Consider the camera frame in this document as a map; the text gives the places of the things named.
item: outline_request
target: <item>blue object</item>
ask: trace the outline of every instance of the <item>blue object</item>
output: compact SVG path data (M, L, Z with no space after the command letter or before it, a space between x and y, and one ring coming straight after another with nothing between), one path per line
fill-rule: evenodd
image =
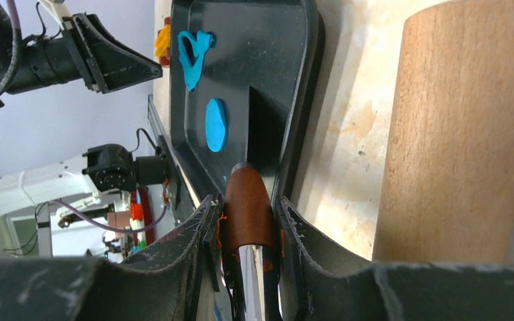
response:
M195 62L190 60L186 51L184 41L190 41L192 46L192 54L194 55ZM202 77L202 67L205 54L213 45L213 35L204 31L198 31L194 37L190 31L180 31L178 33L178 60L182 65L184 71L184 82L191 92L196 88L200 78Z
M212 98L205 110L205 141L212 152L221 152L226 146L228 125L221 100Z

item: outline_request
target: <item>plastic tray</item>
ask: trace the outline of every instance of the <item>plastic tray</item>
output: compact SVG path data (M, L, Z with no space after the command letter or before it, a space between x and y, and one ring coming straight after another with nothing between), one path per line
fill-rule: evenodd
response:
M171 22L171 143L199 199L225 193L233 166L252 163L272 201L290 196L324 49L313 0L174 0ZM212 33L196 89L188 92L177 34ZM205 141L205 109L226 107L228 140L214 153Z

